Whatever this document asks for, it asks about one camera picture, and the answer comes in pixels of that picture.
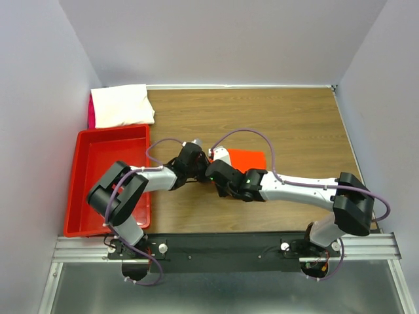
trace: wooden table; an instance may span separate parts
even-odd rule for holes
[[[150,90],[156,115],[151,141],[200,138],[208,149],[227,132],[254,128],[273,142],[276,169],[297,177],[358,175],[354,156],[330,89]],[[270,154],[261,137],[236,133],[226,148],[262,150],[268,169]],[[152,155],[167,162],[181,147],[163,142]],[[287,201],[245,203],[219,198],[212,184],[186,184],[171,192],[155,192],[148,232],[239,232],[305,230],[327,211]]]

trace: white towel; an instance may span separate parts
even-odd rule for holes
[[[97,129],[155,122],[145,84],[96,88],[91,92]]]

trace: pink cloth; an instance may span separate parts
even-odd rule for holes
[[[96,119],[94,117],[94,106],[92,94],[90,94],[89,105],[87,108],[87,127],[88,129],[94,129],[96,126]]]

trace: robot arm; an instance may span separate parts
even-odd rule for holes
[[[209,161],[198,140],[183,143],[179,156],[160,167],[134,167],[124,162],[115,162],[89,191],[87,202],[97,213],[105,217],[115,186],[123,176],[131,173],[112,201],[109,224],[128,244],[140,248],[144,242],[142,240],[146,240],[147,237],[137,225],[132,212],[142,193],[176,190],[183,186],[187,179],[208,181],[205,177],[208,164]]]
[[[221,197],[231,195],[243,201],[295,201],[330,211],[322,220],[310,224],[306,231],[306,239],[322,248],[328,247],[344,234],[369,234],[374,199],[359,192],[327,188],[341,185],[367,190],[352,174],[341,173],[339,178],[329,179],[281,175],[281,182],[273,172],[263,169],[250,169],[241,173],[229,164],[230,158],[226,151],[223,147],[216,148],[214,162],[206,171]]]

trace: red tray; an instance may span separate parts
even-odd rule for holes
[[[145,150],[150,146],[146,124],[79,133],[71,170],[64,236],[81,237],[109,233],[103,217],[86,202],[88,191],[117,160],[130,166],[150,166]],[[150,193],[144,193],[133,212],[142,228],[150,225]]]

